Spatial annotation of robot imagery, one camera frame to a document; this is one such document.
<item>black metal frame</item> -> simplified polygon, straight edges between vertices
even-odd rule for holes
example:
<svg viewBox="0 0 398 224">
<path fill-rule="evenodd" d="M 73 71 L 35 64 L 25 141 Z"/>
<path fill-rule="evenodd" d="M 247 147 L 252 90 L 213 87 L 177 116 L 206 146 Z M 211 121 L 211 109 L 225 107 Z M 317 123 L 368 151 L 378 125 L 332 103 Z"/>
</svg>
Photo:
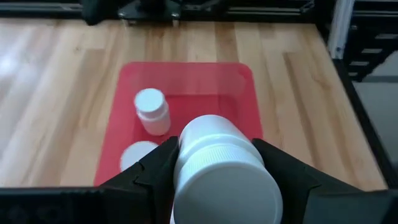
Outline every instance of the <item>black metal frame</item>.
<svg viewBox="0 0 398 224">
<path fill-rule="evenodd" d="M 67 0 L 68 3 L 42 1 L 46 2 L 0 2 L 0 16 L 81 19 L 83 7 L 78 0 Z M 159 14 L 156 12 L 157 9 L 142 13 L 138 10 L 139 2 L 135 2 L 121 8 L 119 12 L 114 12 L 108 19 L 121 17 L 132 21 L 159 22 L 178 20 L 314 23 L 327 42 L 334 5 L 335 0 L 165 0 L 161 7 L 167 8 L 167 13 Z M 390 40 L 375 38 L 380 34 L 398 33 L 397 24 L 398 1 L 356 0 L 344 59 L 334 60 L 346 93 L 390 188 L 398 188 L 398 175 L 392 168 L 351 81 L 362 81 L 393 51 L 398 50 L 398 36 Z"/>
<path fill-rule="evenodd" d="M 362 224 L 371 220 L 387 224 L 398 220 L 398 191 L 363 192 L 261 139 L 252 143 L 279 186 L 281 223 Z M 97 187 L 0 188 L 0 223 L 168 223 L 179 151 L 178 137 L 171 137 Z"/>
</svg>

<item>red tray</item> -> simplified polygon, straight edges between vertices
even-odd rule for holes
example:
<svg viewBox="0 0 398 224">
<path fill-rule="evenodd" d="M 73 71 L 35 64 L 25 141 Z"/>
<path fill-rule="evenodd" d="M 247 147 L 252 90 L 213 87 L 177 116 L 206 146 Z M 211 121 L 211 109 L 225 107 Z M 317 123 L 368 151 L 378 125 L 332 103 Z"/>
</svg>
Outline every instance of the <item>red tray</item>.
<svg viewBox="0 0 398 224">
<path fill-rule="evenodd" d="M 164 136 L 151 136 L 142 127 L 134 97 L 145 88 L 163 92 L 170 107 L 172 126 Z M 132 62 L 120 73 L 95 185 L 120 173 L 120 157 L 137 141 L 161 144 L 179 136 L 194 118 L 224 116 L 249 139 L 262 138 L 256 91 L 250 68 L 240 63 Z"/>
</svg>

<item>wooden surface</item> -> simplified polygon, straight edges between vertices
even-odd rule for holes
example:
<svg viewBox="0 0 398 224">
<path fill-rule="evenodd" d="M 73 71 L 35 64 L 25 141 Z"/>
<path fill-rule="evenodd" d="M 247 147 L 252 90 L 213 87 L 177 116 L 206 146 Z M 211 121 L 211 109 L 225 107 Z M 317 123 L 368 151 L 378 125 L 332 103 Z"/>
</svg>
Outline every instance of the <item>wooden surface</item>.
<svg viewBox="0 0 398 224">
<path fill-rule="evenodd" d="M 0 21 L 0 185 L 92 185 L 119 69 L 130 61 L 242 62 L 264 137 L 364 190 L 383 179 L 316 27 Z"/>
</svg>

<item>white cylinder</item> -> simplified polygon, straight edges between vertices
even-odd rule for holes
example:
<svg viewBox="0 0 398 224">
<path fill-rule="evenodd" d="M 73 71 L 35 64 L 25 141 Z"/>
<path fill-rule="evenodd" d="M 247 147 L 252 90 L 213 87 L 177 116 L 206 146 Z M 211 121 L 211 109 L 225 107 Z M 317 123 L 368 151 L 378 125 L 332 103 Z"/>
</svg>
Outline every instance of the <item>white cylinder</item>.
<svg viewBox="0 0 398 224">
<path fill-rule="evenodd" d="M 159 90 L 141 90 L 134 100 L 136 112 L 145 130 L 154 136 L 161 136 L 170 129 L 169 105 Z"/>
<path fill-rule="evenodd" d="M 179 223 L 280 223 L 282 196 L 251 142 L 226 118 L 205 115 L 180 137 L 174 169 Z"/>
</svg>

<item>bottle cap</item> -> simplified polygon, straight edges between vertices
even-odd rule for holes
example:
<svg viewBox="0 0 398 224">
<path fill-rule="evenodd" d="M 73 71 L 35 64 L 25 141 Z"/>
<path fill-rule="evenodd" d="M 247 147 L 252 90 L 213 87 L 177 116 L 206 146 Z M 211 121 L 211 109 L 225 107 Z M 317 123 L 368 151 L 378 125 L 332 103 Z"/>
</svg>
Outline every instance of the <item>bottle cap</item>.
<svg viewBox="0 0 398 224">
<path fill-rule="evenodd" d="M 174 168 L 174 184 L 181 168 L 197 151 L 211 145 L 228 143 L 247 150 L 264 164 L 258 150 L 245 135 L 228 119 L 208 114 L 190 121 L 180 135 L 180 153 Z"/>
<path fill-rule="evenodd" d="M 155 88 L 147 88 L 137 93 L 134 104 L 139 116 L 156 119 L 167 110 L 163 93 Z"/>
<path fill-rule="evenodd" d="M 177 177 L 176 223 L 280 223 L 280 190 L 249 151 L 219 144 L 194 153 Z"/>
<path fill-rule="evenodd" d="M 157 146 L 158 145 L 156 143 L 151 141 L 138 141 L 132 144 L 124 150 L 122 157 L 120 158 L 120 170 L 125 171 L 154 150 Z"/>
</svg>

